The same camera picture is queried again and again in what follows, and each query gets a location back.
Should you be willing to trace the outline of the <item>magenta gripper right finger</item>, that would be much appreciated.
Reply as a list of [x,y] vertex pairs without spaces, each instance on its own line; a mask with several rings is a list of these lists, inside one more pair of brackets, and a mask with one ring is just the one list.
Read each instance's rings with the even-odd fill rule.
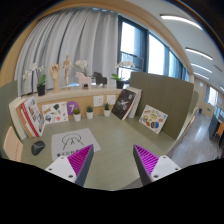
[[168,156],[157,156],[138,145],[133,146],[133,156],[143,185],[180,170],[180,167]]

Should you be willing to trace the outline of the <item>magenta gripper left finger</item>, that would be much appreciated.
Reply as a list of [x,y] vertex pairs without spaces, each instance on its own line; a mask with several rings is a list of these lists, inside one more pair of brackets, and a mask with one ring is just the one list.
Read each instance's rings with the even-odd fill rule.
[[72,155],[59,156],[46,171],[83,186],[94,155],[93,145],[86,146]]

